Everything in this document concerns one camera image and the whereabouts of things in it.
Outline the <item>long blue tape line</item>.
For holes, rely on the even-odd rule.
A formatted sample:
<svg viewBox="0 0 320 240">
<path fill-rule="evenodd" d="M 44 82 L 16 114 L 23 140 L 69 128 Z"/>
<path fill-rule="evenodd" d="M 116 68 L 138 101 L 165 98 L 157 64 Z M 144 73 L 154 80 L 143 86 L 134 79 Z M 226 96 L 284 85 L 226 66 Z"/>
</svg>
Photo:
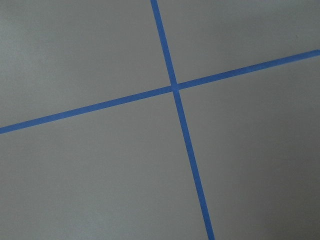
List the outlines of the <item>long blue tape line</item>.
<svg viewBox="0 0 320 240">
<path fill-rule="evenodd" d="M 232 78 L 232 77 L 245 75 L 248 73 L 252 73 L 252 72 L 256 72 L 256 71 L 260 71 L 268 68 L 273 68 L 280 65 L 285 65 L 285 64 L 302 61 L 309 58 L 318 57 L 319 55 L 320 55 L 320 51 L 318 49 L 315 49 L 308 52 L 303 52 L 303 53 L 299 53 L 299 54 L 295 54 L 295 55 L 291 55 L 283 58 L 278 58 L 278 59 L 182 82 L 177 85 L 176 89 L 184 90 L 184 89 L 192 88 L 195 86 L 204 85 L 207 83 L 224 80 L 227 78 Z M 172 92 L 173 90 L 174 90 L 173 87 L 165 86 L 165 87 L 148 90 L 145 92 L 140 92 L 133 95 L 128 95 L 128 96 L 124 96 L 124 97 L 120 97 L 120 98 L 116 98 L 116 99 L 112 99 L 112 100 L 108 100 L 108 101 L 104 101 L 104 102 L 100 102 L 100 103 L 96 103 L 88 106 L 83 106 L 80 108 L 76 108 L 76 109 L 72 109 L 72 110 L 68 110 L 68 111 L 64 111 L 64 112 L 60 112 L 60 113 L 56 113 L 48 116 L 39 117 L 39 118 L 15 123 L 12 125 L 3 126 L 0 128 L 0 133 L 6 134 L 9 132 L 14 132 L 17 130 L 30 128 L 37 125 L 42 125 L 42 124 L 90 113 L 90 112 L 95 112 L 102 109 L 139 101 L 142 99 L 147 99 L 147 98 L 167 94 Z"/>
</svg>

